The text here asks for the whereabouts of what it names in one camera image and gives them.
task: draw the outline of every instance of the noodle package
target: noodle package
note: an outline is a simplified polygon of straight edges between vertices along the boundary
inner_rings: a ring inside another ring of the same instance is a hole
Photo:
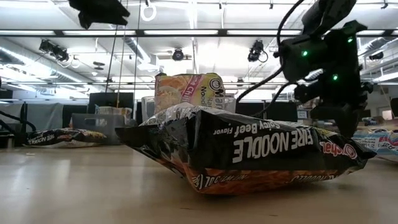
[[[323,129],[189,103],[116,133],[202,194],[239,195],[330,180],[362,169],[376,155]]]
[[[223,110],[224,97],[223,81],[215,73],[156,76],[155,113],[184,102]]]

